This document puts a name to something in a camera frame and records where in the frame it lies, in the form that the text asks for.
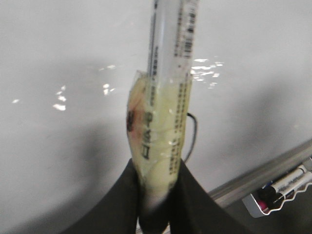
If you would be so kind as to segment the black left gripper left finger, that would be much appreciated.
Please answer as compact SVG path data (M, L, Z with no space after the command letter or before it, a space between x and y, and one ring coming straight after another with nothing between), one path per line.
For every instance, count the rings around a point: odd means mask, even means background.
M130 159L121 176L80 220L63 234L134 234L138 217L138 178Z

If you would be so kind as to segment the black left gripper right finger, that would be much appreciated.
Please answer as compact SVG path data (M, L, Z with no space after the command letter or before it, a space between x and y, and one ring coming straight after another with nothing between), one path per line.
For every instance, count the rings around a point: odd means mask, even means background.
M214 202L183 161L170 194L169 208L172 234L251 233Z

